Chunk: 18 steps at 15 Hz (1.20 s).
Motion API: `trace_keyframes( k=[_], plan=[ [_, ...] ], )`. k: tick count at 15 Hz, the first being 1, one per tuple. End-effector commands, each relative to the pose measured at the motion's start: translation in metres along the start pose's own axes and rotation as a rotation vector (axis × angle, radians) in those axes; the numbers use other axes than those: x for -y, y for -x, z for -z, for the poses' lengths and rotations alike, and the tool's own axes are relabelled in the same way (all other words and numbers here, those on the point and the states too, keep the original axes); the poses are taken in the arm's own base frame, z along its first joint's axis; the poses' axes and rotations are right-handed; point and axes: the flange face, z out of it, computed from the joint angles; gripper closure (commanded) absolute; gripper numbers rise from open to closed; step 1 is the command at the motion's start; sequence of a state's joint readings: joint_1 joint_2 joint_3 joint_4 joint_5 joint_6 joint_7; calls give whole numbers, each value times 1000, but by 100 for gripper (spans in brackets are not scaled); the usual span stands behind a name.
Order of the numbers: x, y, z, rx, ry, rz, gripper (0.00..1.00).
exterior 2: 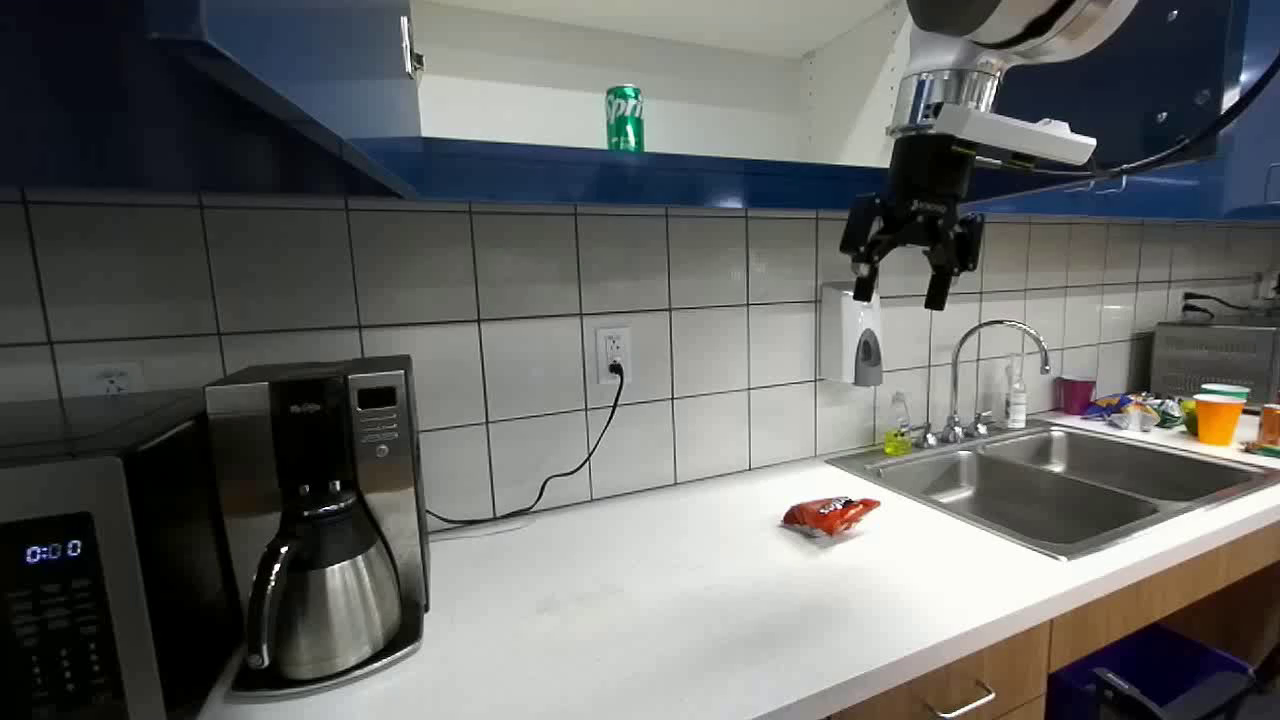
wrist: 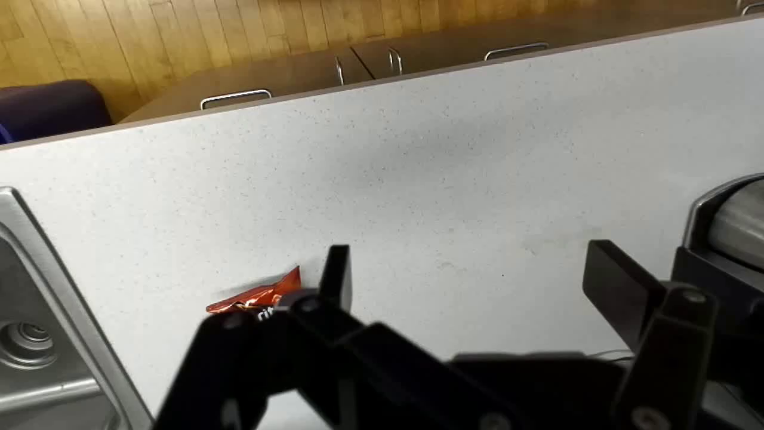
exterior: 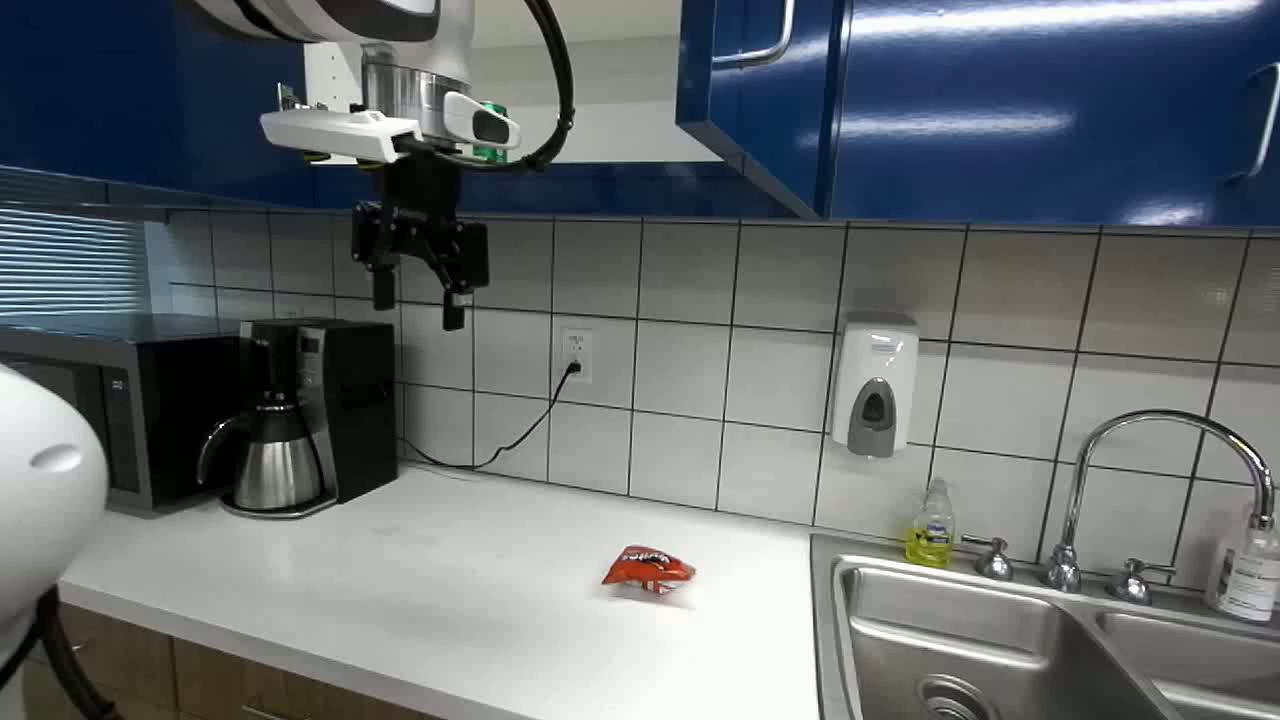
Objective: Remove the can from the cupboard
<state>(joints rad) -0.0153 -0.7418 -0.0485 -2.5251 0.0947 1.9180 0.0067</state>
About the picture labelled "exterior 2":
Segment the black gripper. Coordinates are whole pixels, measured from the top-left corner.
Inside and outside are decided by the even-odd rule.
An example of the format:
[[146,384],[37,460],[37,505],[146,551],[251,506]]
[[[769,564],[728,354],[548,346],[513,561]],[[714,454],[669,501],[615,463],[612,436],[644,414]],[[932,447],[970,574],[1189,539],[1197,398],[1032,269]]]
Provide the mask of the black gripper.
[[842,251],[853,256],[853,294],[873,299],[879,260],[891,248],[921,244],[942,269],[928,276],[926,308],[946,313],[955,269],[982,260],[985,219],[959,203],[971,180],[971,153],[949,136],[903,136],[891,143],[889,183],[849,211]]

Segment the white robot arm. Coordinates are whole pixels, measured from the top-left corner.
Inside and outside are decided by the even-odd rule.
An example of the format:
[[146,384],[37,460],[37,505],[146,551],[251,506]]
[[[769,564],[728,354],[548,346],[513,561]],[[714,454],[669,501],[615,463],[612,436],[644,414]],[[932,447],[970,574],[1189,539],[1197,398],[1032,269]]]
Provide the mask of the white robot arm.
[[982,263],[985,219],[959,203],[982,161],[1086,169],[1098,153],[1068,120],[998,110],[1000,80],[1020,63],[1068,63],[1098,53],[1138,0],[903,0],[914,57],[889,124],[889,186],[849,211],[842,251],[853,294],[873,299],[891,248],[928,256],[926,302],[942,313],[953,280]]

